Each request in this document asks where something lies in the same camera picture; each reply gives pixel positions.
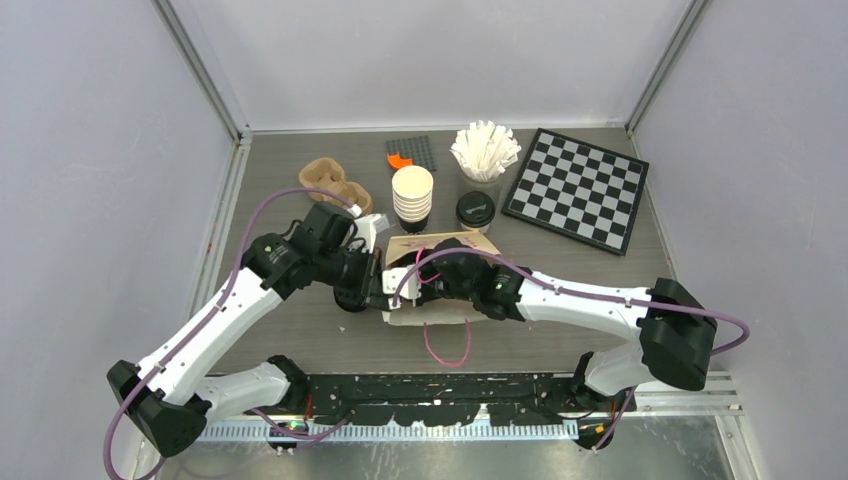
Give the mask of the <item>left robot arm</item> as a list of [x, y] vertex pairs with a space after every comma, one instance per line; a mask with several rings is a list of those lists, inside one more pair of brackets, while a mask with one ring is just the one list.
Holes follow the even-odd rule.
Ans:
[[362, 310], [373, 287], [384, 214], [360, 217], [328, 202], [314, 204], [289, 231], [255, 238], [216, 296], [159, 349], [107, 373], [126, 415], [165, 458], [186, 450], [213, 422], [259, 407], [301, 411], [306, 374], [275, 355], [236, 374], [210, 369], [252, 325], [314, 282], [333, 287], [340, 304]]

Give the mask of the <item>stack of paper cups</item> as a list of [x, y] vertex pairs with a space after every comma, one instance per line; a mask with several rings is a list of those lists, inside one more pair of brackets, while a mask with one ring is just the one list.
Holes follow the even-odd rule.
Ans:
[[391, 179], [392, 205], [401, 228], [408, 234], [422, 233], [432, 209], [434, 179], [427, 169], [410, 165]]

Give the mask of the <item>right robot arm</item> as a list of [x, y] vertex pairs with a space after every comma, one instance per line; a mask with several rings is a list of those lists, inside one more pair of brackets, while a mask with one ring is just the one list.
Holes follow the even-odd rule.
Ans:
[[426, 298], [468, 301], [496, 320], [552, 321], [615, 335], [624, 344], [581, 358], [571, 397], [596, 410], [626, 387], [652, 380], [686, 391], [704, 387], [716, 316], [677, 281], [651, 288], [612, 288], [556, 279], [518, 267], [454, 238], [427, 250], [413, 271]]

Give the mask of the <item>yellow pink paper bag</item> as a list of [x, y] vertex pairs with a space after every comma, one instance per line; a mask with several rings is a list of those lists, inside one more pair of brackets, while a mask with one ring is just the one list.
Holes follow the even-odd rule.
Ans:
[[[450, 232], [421, 237], [393, 237], [389, 242], [385, 270], [378, 292], [386, 297], [382, 320], [390, 326], [422, 330], [424, 347], [442, 366], [463, 366], [473, 351], [471, 324], [486, 316], [473, 308], [473, 297], [496, 266], [490, 257], [501, 252], [482, 233]], [[464, 352], [456, 360], [436, 353], [429, 329], [461, 325], [465, 330]]]

